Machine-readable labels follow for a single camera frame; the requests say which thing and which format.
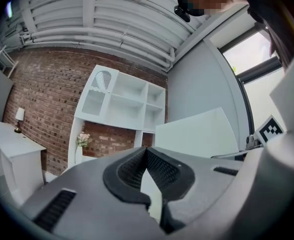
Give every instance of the table lamp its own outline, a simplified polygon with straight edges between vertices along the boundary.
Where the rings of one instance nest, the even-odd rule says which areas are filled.
[[[14,130],[15,133],[20,134],[21,133],[21,129],[19,127],[19,122],[23,121],[23,116],[25,114],[25,110],[22,108],[18,108],[17,113],[16,113],[16,119],[17,119],[17,125],[16,125],[16,129]]]

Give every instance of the brick wall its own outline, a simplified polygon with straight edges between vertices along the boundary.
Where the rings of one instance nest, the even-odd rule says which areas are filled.
[[[167,77],[112,55],[75,48],[33,48],[12,52],[19,61],[11,79],[4,122],[14,125],[18,107],[25,109],[22,133],[46,147],[41,165],[54,175],[67,167],[68,142],[73,115],[81,92],[96,64],[117,69],[167,89]],[[135,131],[86,122],[84,131],[93,142],[84,151],[101,157],[133,147]],[[151,145],[147,134],[143,144]]]

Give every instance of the white ceiling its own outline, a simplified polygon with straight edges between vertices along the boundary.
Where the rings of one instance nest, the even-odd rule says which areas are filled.
[[[0,40],[9,48],[78,45],[167,72],[178,48],[209,18],[186,23],[174,14],[176,5],[177,0],[14,0],[13,17],[0,20]]]

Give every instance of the window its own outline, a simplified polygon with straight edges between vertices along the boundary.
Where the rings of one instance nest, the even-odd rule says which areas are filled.
[[[265,28],[255,26],[220,48],[236,78],[242,83],[240,88],[247,107],[251,134],[270,115],[286,131],[284,121],[270,97],[271,91],[284,76],[276,55],[270,56],[270,46],[269,34]]]
[[[271,91],[278,85],[284,75],[284,70],[281,68],[245,85],[252,110],[255,130],[258,129],[270,115],[275,117],[284,131],[287,130],[277,107],[270,97]]]
[[[223,55],[236,75],[270,59],[270,42],[260,32],[235,45]]]

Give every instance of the white table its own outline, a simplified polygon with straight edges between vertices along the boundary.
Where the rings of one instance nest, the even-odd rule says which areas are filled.
[[[41,150],[45,148],[0,122],[0,178],[4,176],[18,207],[43,186]]]

